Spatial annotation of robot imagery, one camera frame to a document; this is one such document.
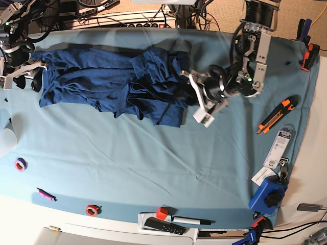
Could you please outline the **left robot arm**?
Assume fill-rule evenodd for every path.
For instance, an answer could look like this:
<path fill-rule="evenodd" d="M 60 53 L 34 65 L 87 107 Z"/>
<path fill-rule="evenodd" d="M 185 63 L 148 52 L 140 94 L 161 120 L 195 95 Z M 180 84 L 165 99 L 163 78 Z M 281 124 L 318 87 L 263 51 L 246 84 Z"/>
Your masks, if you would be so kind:
<path fill-rule="evenodd" d="M 264 88 L 271 35 L 277 27 L 280 1 L 244 1 L 240 25 L 233 33 L 230 65 L 210 65 L 205 73 L 182 72 L 188 78 L 187 104 L 213 115 L 241 95 L 255 97 Z"/>

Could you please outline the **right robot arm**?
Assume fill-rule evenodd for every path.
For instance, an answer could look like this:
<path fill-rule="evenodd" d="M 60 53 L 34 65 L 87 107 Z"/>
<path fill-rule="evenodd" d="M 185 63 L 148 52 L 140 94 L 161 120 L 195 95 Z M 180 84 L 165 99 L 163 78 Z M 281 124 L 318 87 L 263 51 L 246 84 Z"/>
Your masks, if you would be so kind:
<path fill-rule="evenodd" d="M 39 38 L 29 37 L 29 25 L 43 16 L 49 7 L 56 5 L 51 23 Z M 11 3 L 1 13 L 1 89 L 10 90 L 15 84 L 25 89 L 30 79 L 31 89 L 39 92 L 42 88 L 42 73 L 48 69 L 46 63 L 31 59 L 35 44 L 43 41 L 53 30 L 59 15 L 61 1 L 22 1 Z"/>

